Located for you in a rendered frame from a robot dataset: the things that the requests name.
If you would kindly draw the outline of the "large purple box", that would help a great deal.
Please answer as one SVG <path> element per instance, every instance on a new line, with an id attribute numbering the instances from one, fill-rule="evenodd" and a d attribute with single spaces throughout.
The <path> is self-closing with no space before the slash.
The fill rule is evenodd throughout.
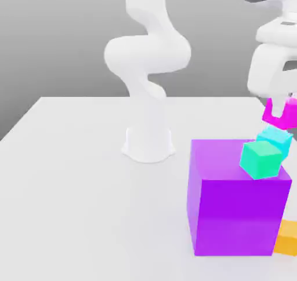
<path id="1" fill-rule="evenodd" d="M 191 141 L 187 217 L 195 256 L 270 256 L 292 179 L 254 180 L 240 167 L 245 140 Z"/>

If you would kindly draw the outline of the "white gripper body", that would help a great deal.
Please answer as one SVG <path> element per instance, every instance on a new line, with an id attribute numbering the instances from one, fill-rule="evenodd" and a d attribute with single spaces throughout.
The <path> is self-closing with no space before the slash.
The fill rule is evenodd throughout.
<path id="1" fill-rule="evenodd" d="M 297 48 L 265 43 L 259 45 L 252 56 L 248 90 L 261 97 L 297 93 L 297 69 L 284 71 L 289 61 L 297 61 Z"/>

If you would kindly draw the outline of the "small green cube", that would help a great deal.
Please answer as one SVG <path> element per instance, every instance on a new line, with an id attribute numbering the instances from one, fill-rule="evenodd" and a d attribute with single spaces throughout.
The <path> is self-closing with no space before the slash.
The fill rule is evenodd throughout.
<path id="1" fill-rule="evenodd" d="M 240 167 L 254 180 L 277 177 L 282 152 L 268 141 L 250 141 L 242 146 Z"/>

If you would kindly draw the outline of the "small cyan cube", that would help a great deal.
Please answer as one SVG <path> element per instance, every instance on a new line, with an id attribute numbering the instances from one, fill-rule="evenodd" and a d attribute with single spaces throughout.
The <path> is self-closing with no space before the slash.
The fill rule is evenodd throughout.
<path id="1" fill-rule="evenodd" d="M 293 134 L 274 126 L 267 126 L 256 137 L 256 141 L 267 141 L 277 147 L 286 159 L 292 143 Z"/>

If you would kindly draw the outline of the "small orange cube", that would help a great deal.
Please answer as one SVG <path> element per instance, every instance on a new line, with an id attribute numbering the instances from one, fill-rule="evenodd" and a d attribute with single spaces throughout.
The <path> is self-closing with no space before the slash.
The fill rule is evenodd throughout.
<path id="1" fill-rule="evenodd" d="M 297 221 L 281 221 L 274 252 L 297 256 Z"/>

